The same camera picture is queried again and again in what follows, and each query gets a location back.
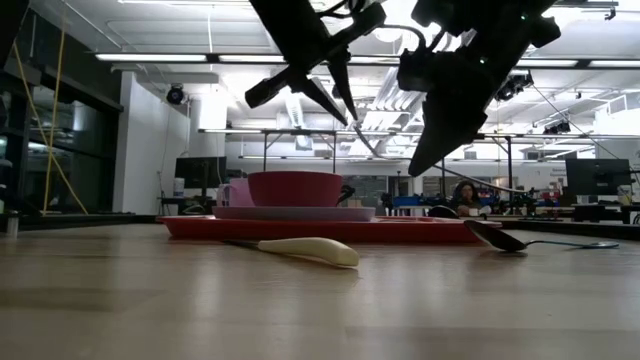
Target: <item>woman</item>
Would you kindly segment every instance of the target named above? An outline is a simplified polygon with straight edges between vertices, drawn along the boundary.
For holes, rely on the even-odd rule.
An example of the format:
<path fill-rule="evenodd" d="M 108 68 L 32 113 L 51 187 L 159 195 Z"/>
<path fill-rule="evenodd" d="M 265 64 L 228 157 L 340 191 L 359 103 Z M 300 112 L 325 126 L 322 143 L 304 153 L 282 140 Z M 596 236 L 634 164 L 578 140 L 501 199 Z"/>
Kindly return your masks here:
<path fill-rule="evenodd" d="M 453 194 L 453 208 L 458 216 L 470 216 L 470 209 L 482 209 L 478 190 L 470 181 L 461 181 Z"/>

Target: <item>red bowl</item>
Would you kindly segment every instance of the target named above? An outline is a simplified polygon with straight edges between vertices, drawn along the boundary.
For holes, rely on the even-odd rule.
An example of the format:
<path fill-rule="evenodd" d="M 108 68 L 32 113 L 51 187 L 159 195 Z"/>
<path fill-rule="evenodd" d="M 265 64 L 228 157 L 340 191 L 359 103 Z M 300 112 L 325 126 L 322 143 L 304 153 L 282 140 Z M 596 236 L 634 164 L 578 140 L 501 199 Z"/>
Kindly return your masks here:
<path fill-rule="evenodd" d="M 272 171 L 249 175 L 256 206 L 335 207 L 342 176 L 306 171 Z"/>

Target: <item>white knife handle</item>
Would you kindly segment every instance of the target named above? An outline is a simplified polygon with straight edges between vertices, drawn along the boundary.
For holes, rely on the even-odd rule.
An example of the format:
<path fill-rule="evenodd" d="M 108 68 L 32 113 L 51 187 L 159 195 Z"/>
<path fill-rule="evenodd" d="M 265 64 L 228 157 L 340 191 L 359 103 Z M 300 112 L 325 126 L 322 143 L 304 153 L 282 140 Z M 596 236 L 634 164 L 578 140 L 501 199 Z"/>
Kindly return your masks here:
<path fill-rule="evenodd" d="M 276 254 L 313 256 L 338 266 L 358 266 L 360 262 L 360 255 L 355 250 L 324 238 L 261 241 L 258 248 Z"/>

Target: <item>metal spoon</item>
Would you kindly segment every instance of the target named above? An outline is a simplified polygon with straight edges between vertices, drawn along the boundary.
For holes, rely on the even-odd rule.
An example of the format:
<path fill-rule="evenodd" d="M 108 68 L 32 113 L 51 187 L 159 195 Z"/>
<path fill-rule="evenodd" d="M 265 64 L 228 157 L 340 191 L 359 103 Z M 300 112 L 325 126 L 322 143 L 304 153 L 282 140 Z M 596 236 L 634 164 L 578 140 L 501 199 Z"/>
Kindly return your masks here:
<path fill-rule="evenodd" d="M 500 250 L 504 250 L 507 252 L 517 252 L 526 249 L 531 244 L 553 244 L 553 245 L 566 245 L 566 246 L 574 246 L 580 249 L 613 249 L 620 246 L 620 244 L 615 242 L 597 242 L 592 244 L 578 244 L 578 243 L 570 243 L 564 241 L 547 241 L 547 240 L 536 240 L 529 241 L 527 243 L 523 243 L 522 241 L 514 238 L 513 236 L 500 231 L 498 229 L 492 228 L 489 225 L 485 225 L 483 223 L 467 220 L 464 222 L 464 225 L 467 229 L 471 230 L 471 232 L 477 236 L 480 240 L 488 243 L 489 245 L 496 247 Z"/>

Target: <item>knife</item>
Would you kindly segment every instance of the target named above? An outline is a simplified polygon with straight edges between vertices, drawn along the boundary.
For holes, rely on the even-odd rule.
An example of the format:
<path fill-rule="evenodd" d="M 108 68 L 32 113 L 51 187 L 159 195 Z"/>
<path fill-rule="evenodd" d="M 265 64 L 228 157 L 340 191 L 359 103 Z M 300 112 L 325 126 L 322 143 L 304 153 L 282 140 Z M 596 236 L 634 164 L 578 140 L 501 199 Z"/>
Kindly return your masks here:
<path fill-rule="evenodd" d="M 337 266 L 358 266 L 360 255 L 347 245 L 325 238 L 298 238 L 267 241 L 224 240 L 225 244 L 273 254 L 312 256 Z"/>

